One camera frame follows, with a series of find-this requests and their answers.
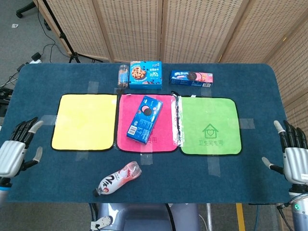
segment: bottle cap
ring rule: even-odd
[[[97,192],[96,189],[93,190],[93,195],[94,195],[95,197],[99,196],[99,194],[98,194],[98,192]]]

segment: snack box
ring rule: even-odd
[[[170,75],[170,83],[209,88],[213,84],[213,74],[173,70]]]
[[[130,89],[161,89],[162,62],[133,61],[129,70]]]
[[[146,144],[162,107],[162,101],[144,96],[126,136]]]

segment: woven screen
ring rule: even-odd
[[[308,21],[269,60],[286,104],[308,92]]]
[[[47,0],[53,14],[66,34],[75,52],[83,55],[109,59],[107,46],[91,0]],[[51,27],[59,31],[42,0],[40,11],[51,21]]]
[[[162,0],[94,1],[115,61],[159,60]]]
[[[307,0],[256,0],[221,61],[262,62],[307,8]]]
[[[301,128],[308,134],[308,96],[297,103],[295,106],[289,106],[285,109],[288,121],[294,126]]]
[[[241,0],[168,0],[163,62],[215,62]]]

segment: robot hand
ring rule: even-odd
[[[272,164],[263,157],[263,163],[271,170],[285,175],[292,184],[308,184],[308,145],[304,132],[300,128],[294,128],[284,121],[286,130],[275,120],[274,125],[280,136],[283,153],[283,168]]]
[[[37,117],[16,126],[10,140],[5,141],[0,148],[0,178],[13,178],[19,172],[36,165],[42,156],[42,147],[37,149],[35,157],[25,162],[24,158],[34,134],[42,126],[43,121]]]

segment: gray carpet floor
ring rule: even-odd
[[[31,61],[31,56],[43,47],[53,43],[42,31],[37,17],[37,8],[23,13],[19,19],[17,9],[29,4],[30,0],[0,1],[0,85],[5,83],[9,76],[25,62]],[[46,33],[57,44],[58,39],[50,31]],[[50,61],[51,45],[47,46],[41,58],[42,62]],[[69,58],[63,56],[57,47],[53,47],[51,62],[67,63]],[[82,63],[91,60],[80,58]],[[256,220],[256,206],[243,205],[245,227],[253,231]],[[205,205],[199,205],[200,214],[206,219]],[[235,205],[212,205],[213,228],[215,231],[238,230]],[[205,231],[200,220],[201,230]],[[0,209],[0,230],[4,231],[87,231],[90,227],[90,210],[88,204],[72,203],[7,203]],[[259,209],[258,231],[280,231],[280,220],[274,205],[262,205]]]

